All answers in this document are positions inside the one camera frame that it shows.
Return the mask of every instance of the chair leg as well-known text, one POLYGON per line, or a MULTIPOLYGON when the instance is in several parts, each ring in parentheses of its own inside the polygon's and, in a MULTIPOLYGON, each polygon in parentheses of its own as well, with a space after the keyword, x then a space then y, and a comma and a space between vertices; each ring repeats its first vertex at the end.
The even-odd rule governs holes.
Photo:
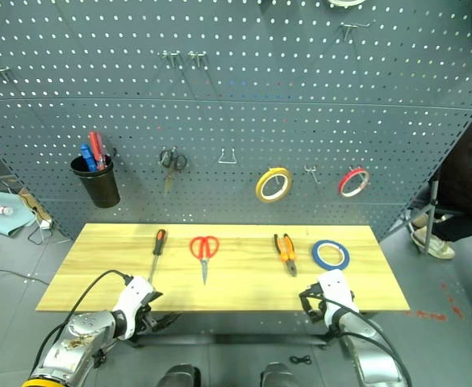
POLYGON ((435 221, 435 208, 436 208, 436 196, 438 195, 438 180, 433 180, 431 182, 431 210, 429 211, 429 221, 428 227, 426 229, 426 241, 424 245, 424 253, 428 254, 429 252, 429 240, 431 239, 432 225, 435 221))
POLYGON ((386 235, 384 235, 382 237, 381 240, 384 240, 384 239, 388 238, 390 235, 393 235, 395 232, 397 232, 398 230, 400 230, 403 227, 408 227, 410 232, 413 232, 413 229, 412 228, 410 229, 411 221, 413 219, 417 218, 418 216, 427 213, 431 209, 431 207, 432 207, 431 204, 427 204, 426 207, 424 207, 422 210, 413 211, 409 218, 407 216, 403 216, 403 221, 397 227, 392 228, 390 231, 388 231, 386 233, 386 235))
POLYGON ((413 231, 415 231, 415 229, 413 228, 412 224, 411 224, 411 217, 410 216, 407 216, 406 214, 406 211, 404 212, 403 214, 403 220, 407 220, 408 222, 406 223, 406 228, 407 228, 407 232, 409 232, 409 234, 413 234, 413 231))

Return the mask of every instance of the metal hook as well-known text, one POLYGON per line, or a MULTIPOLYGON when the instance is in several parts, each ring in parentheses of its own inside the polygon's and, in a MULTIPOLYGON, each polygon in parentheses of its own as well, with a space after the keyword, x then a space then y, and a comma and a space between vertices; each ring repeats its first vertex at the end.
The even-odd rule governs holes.
MULTIPOLYGON (((349 170, 350 170, 350 172, 352 172, 354 170, 352 165, 349 166, 349 170)), ((359 174, 359 177, 361 178, 361 181, 365 182, 365 178, 361 174, 359 174)))
POLYGON ((303 170, 306 171, 307 173, 310 173, 313 176, 313 179, 315 180, 315 183, 317 185, 320 184, 318 179, 316 178, 315 172, 316 172, 316 165, 313 165, 313 168, 308 168, 307 165, 303 166, 303 170))
POLYGON ((236 149, 232 148, 232 159, 230 161, 222 161, 225 156, 225 148, 221 148, 221 156, 218 159, 218 164, 237 164, 236 149))
POLYGON ((375 20, 372 23, 360 24, 360 23, 342 23, 341 26, 345 27, 345 34, 343 35, 343 41, 346 42, 349 37, 350 30, 353 28, 368 28, 375 23, 375 20))
MULTIPOLYGON (((268 170, 271 170, 273 167, 271 165, 268 164, 268 170)), ((279 185, 280 186, 280 182, 278 181, 278 176, 275 175, 275 184, 279 185)))
POLYGON ((158 52, 157 55, 162 59, 169 59, 169 61, 171 62, 171 67, 175 68, 174 58, 176 56, 180 56, 180 52, 179 51, 168 52, 168 51, 164 50, 163 52, 158 52))
POLYGON ((206 52, 193 52, 193 51, 189 51, 187 53, 187 55, 189 56, 189 58, 191 59, 196 59, 196 66, 198 68, 200 68, 200 61, 202 60, 203 57, 207 56, 207 53, 206 52))
POLYGON ((0 76, 6 82, 11 81, 10 77, 8 77, 8 74, 6 74, 6 71, 8 71, 8 70, 10 70, 10 68, 8 66, 0 68, 0 76))

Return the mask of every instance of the tape roll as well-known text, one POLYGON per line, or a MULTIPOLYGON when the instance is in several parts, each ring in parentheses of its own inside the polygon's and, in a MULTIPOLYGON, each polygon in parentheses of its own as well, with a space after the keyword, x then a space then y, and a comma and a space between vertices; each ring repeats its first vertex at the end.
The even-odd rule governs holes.
POLYGON ((287 195, 287 193, 290 191, 291 183, 292 180, 290 171, 282 167, 270 168, 269 171, 262 175, 257 182, 257 185, 255 186, 255 194, 261 202, 276 202, 287 195), (282 187, 276 193, 266 196, 264 194, 265 185, 268 183, 268 181, 274 179, 275 177, 282 177, 284 179, 284 184, 282 184, 282 187))
POLYGON ((364 168, 356 168, 356 169, 351 170, 345 176, 343 176, 343 179, 341 179, 340 184, 338 185, 338 191, 340 191, 340 195, 343 196, 344 198, 351 198, 352 196, 356 196, 362 190, 364 190, 369 182, 370 182, 370 173, 364 168), (359 175, 362 179, 359 187, 357 187, 356 189, 353 189, 350 192, 345 192, 345 185, 357 175, 359 175))
POLYGON ((325 270, 334 270, 335 268, 343 270, 344 268, 349 266, 350 262, 349 250, 347 250, 347 248, 343 244, 328 239, 323 239, 316 242, 313 246, 312 255, 316 264, 319 265, 321 268, 324 268, 325 270), (338 262, 337 264, 329 264, 328 262, 324 261, 324 259, 320 255, 320 249, 326 246, 330 248, 335 248, 340 253, 340 262, 338 262))

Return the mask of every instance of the blue tape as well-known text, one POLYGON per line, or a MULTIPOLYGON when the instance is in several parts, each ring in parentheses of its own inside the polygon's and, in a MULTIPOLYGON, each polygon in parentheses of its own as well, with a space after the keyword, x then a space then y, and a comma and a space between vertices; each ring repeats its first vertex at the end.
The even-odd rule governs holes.
POLYGON ((335 268, 338 268, 339 270, 343 270, 344 268, 349 266, 349 262, 350 262, 349 250, 347 250, 347 248, 343 244, 340 244, 340 243, 334 242, 333 240, 328 240, 328 239, 323 239, 316 242, 315 245, 313 246, 312 255, 316 264, 319 265, 321 268, 324 268, 325 270, 334 270, 335 268), (320 256, 320 254, 318 253, 318 250, 322 246, 330 246, 332 248, 338 249, 340 253, 343 255, 343 260, 339 264, 329 264, 328 262, 325 262, 320 256))

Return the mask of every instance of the paper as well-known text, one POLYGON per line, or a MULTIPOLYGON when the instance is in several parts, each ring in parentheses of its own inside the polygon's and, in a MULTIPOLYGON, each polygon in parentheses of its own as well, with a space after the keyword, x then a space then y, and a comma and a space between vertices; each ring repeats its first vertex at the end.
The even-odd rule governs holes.
POLYGON ((20 227, 35 220, 35 215, 24 205, 19 195, 0 192, 0 206, 13 209, 12 215, 0 214, 0 234, 12 236, 20 227))

